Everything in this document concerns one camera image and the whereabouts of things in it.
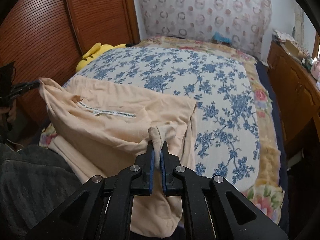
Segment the clothing label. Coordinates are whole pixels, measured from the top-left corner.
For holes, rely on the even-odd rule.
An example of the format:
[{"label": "clothing label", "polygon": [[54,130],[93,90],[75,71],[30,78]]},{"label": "clothing label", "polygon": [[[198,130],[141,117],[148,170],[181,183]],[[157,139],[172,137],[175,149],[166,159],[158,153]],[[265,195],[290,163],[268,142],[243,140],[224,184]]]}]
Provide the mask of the clothing label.
[{"label": "clothing label", "polygon": [[81,101],[78,102],[78,105],[85,107],[86,109],[92,110],[94,115],[97,114],[112,114],[112,115],[119,115],[119,116],[124,116],[127,118],[136,118],[136,114],[130,114],[130,113],[125,113],[125,112],[119,112],[119,111],[108,111],[108,110],[101,110],[97,108],[93,108],[90,106],[87,106],[86,104],[82,103]]}]

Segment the fabric fold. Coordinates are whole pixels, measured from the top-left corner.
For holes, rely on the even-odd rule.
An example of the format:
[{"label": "fabric fold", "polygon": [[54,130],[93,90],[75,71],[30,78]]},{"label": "fabric fold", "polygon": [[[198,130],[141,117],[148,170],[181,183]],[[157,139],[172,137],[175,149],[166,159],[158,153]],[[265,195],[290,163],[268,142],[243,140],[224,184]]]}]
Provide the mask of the fabric fold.
[{"label": "fabric fold", "polygon": [[[134,164],[150,139],[157,168],[167,141],[170,154],[195,169],[195,100],[82,76],[73,77],[65,89],[49,78],[40,82],[40,94],[59,134],[49,148],[66,160],[82,183],[97,174],[114,176]],[[156,171],[153,194],[134,198],[131,230],[168,237],[181,216],[181,198],[163,195]]]}]

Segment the silver bolt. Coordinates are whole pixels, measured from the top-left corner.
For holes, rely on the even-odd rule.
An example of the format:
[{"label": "silver bolt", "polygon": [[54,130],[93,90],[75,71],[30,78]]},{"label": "silver bolt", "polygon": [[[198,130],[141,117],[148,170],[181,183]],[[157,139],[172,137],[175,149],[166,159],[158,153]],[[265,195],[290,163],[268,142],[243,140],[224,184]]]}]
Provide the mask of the silver bolt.
[{"label": "silver bolt", "polygon": [[184,172],[185,170],[186,170],[186,168],[184,166],[177,166],[176,167],[177,172]]},{"label": "silver bolt", "polygon": [[102,177],[100,175],[95,175],[92,177],[91,179],[94,183],[99,183],[100,181],[102,181]]},{"label": "silver bolt", "polygon": [[217,182],[217,183],[223,182],[223,177],[220,176],[220,175],[214,176],[213,179],[214,179],[214,181]]},{"label": "silver bolt", "polygon": [[130,170],[136,172],[136,171],[140,170],[140,167],[138,165],[132,165],[130,167]]}]

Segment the triangular cutout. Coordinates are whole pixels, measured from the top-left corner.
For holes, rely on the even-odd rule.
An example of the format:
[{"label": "triangular cutout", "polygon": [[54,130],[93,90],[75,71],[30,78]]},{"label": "triangular cutout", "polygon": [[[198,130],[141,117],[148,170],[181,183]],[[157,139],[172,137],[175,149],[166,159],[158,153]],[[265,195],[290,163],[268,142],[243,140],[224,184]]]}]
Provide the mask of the triangular cutout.
[{"label": "triangular cutout", "polygon": [[61,213],[60,219],[69,223],[70,225],[78,225],[89,195],[89,192],[84,192],[81,196],[79,196]]},{"label": "triangular cutout", "polygon": [[251,211],[240,199],[236,197],[231,191],[226,192],[231,209],[236,217],[239,225],[244,225],[252,220],[255,220],[257,215]]}]

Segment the wardrobe door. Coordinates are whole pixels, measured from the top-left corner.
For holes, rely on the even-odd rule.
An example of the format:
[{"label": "wardrobe door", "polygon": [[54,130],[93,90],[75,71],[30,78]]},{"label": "wardrobe door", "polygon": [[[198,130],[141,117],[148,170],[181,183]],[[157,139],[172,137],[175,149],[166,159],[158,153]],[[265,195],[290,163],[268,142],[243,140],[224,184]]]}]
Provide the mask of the wardrobe door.
[{"label": "wardrobe door", "polygon": [[[14,83],[49,77],[62,85],[80,58],[63,0],[19,0],[0,26],[0,63],[15,61]],[[38,90],[18,100],[38,124],[46,118]]]},{"label": "wardrobe door", "polygon": [[138,43],[133,0],[66,0],[82,53],[95,43]]}]

